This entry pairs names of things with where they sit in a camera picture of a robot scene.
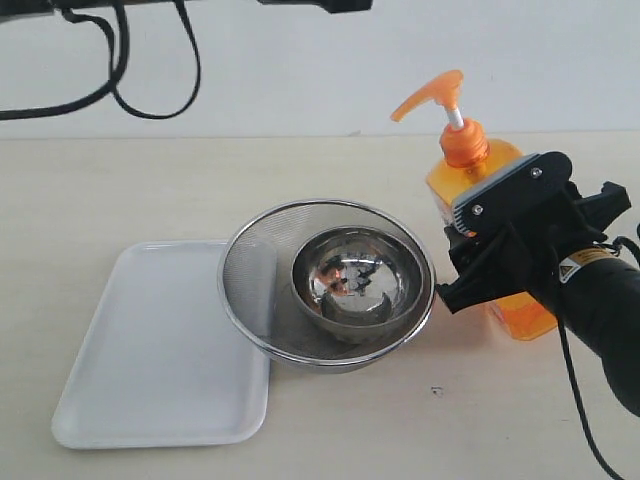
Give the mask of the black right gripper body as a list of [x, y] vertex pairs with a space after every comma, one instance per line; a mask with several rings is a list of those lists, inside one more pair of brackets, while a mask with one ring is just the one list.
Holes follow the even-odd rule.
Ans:
[[627, 208], [620, 185], [607, 182], [581, 197], [568, 182], [489, 235], [468, 238], [448, 227], [458, 277], [436, 290], [453, 313], [519, 293], [554, 315], [613, 313], [628, 303], [628, 265], [602, 245]]

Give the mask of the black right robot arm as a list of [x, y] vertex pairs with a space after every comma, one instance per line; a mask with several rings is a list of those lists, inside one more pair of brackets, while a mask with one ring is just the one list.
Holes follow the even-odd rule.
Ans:
[[618, 401], [639, 412], [639, 270], [602, 247], [605, 229], [631, 206], [626, 189], [607, 182], [582, 196], [562, 190], [486, 235], [444, 229], [458, 273], [436, 290], [456, 313], [528, 293], [602, 362]]

